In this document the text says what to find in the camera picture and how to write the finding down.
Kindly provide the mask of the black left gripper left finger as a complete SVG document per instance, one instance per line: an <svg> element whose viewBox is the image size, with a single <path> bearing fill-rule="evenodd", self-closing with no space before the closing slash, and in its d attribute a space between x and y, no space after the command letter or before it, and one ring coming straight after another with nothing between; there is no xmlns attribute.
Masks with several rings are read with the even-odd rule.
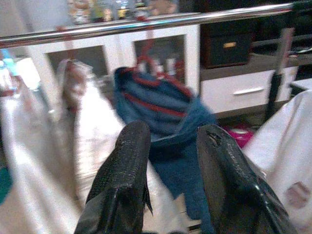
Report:
<svg viewBox="0 0 312 234"><path fill-rule="evenodd" d="M152 207L147 185L150 145L150 129L143 121L122 129L95 176L75 233L142 232L144 208Z"/></svg>

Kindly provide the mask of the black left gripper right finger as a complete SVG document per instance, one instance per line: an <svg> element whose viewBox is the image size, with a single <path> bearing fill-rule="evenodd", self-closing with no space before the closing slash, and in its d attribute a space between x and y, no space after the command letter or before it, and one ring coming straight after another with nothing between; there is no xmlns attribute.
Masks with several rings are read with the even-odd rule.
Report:
<svg viewBox="0 0 312 234"><path fill-rule="evenodd" d="M218 234L295 234L289 215L236 141L213 124L197 130L198 163Z"/></svg>

